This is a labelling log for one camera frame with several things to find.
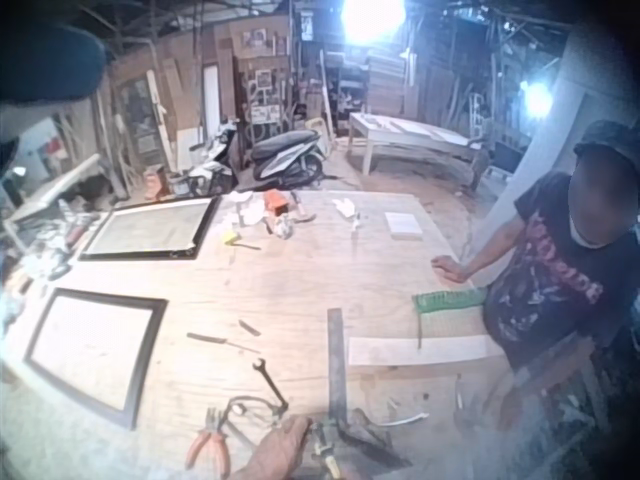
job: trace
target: black t-shirt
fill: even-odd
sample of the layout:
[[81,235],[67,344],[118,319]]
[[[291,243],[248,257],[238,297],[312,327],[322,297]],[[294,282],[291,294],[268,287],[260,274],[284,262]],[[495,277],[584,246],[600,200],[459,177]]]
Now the black t-shirt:
[[485,326],[513,368],[575,332],[607,346],[638,294],[638,238],[629,232],[596,249],[577,243],[570,180],[566,173],[548,173],[515,201],[525,234],[489,286]]

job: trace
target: door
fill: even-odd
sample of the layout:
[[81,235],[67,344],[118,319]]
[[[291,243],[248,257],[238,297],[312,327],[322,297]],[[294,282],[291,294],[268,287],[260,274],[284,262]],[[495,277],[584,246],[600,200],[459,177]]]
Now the door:
[[209,65],[203,70],[204,119],[207,138],[211,138],[220,126],[220,86],[218,66]]
[[125,83],[120,97],[136,156],[143,167],[166,165],[166,156],[147,77]]

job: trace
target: light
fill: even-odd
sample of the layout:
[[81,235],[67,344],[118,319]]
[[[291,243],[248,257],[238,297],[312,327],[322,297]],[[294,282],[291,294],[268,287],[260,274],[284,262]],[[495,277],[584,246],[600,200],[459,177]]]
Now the light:
[[546,117],[553,104],[553,97],[547,86],[544,83],[534,83],[527,85],[526,89],[523,88],[523,90],[525,91],[524,100],[529,115],[537,119]]
[[344,0],[342,8],[347,40],[356,44],[395,32],[405,18],[404,0]]

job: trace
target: person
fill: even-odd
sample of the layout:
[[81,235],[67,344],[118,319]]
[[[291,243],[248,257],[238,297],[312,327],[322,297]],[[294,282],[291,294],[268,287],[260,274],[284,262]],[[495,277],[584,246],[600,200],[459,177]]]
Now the person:
[[[271,430],[260,442],[247,465],[229,480],[287,480],[302,462],[311,419],[288,418],[282,427]],[[368,480],[350,466],[340,465],[345,480]]]
[[467,189],[471,192],[475,192],[478,189],[482,176],[491,166],[495,150],[494,126],[489,107],[487,107],[486,104],[482,104],[479,108],[479,114],[482,116],[482,128],[480,130],[480,135],[470,138],[467,142],[467,147],[470,147],[475,143],[480,145],[480,149],[476,150],[473,156],[473,161],[471,162],[473,179],[467,186]]
[[462,283],[515,249],[483,306],[484,325],[511,369],[528,370],[502,399],[502,428],[513,425],[526,395],[563,382],[596,348],[610,345],[638,295],[638,134],[598,121],[574,151],[573,174],[550,172],[536,181],[469,262],[432,260],[444,277]]

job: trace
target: pliers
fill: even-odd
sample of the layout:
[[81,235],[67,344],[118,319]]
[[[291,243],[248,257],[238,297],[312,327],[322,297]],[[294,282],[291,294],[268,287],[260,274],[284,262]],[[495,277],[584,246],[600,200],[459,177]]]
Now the pliers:
[[207,409],[205,417],[205,427],[200,430],[198,437],[191,444],[191,448],[187,452],[187,460],[185,468],[187,470],[193,468],[200,451],[206,443],[211,445],[215,465],[218,469],[218,478],[225,480],[231,473],[231,458],[229,457],[229,448],[227,447],[227,439],[220,429],[224,423],[224,414],[218,412],[215,408]]

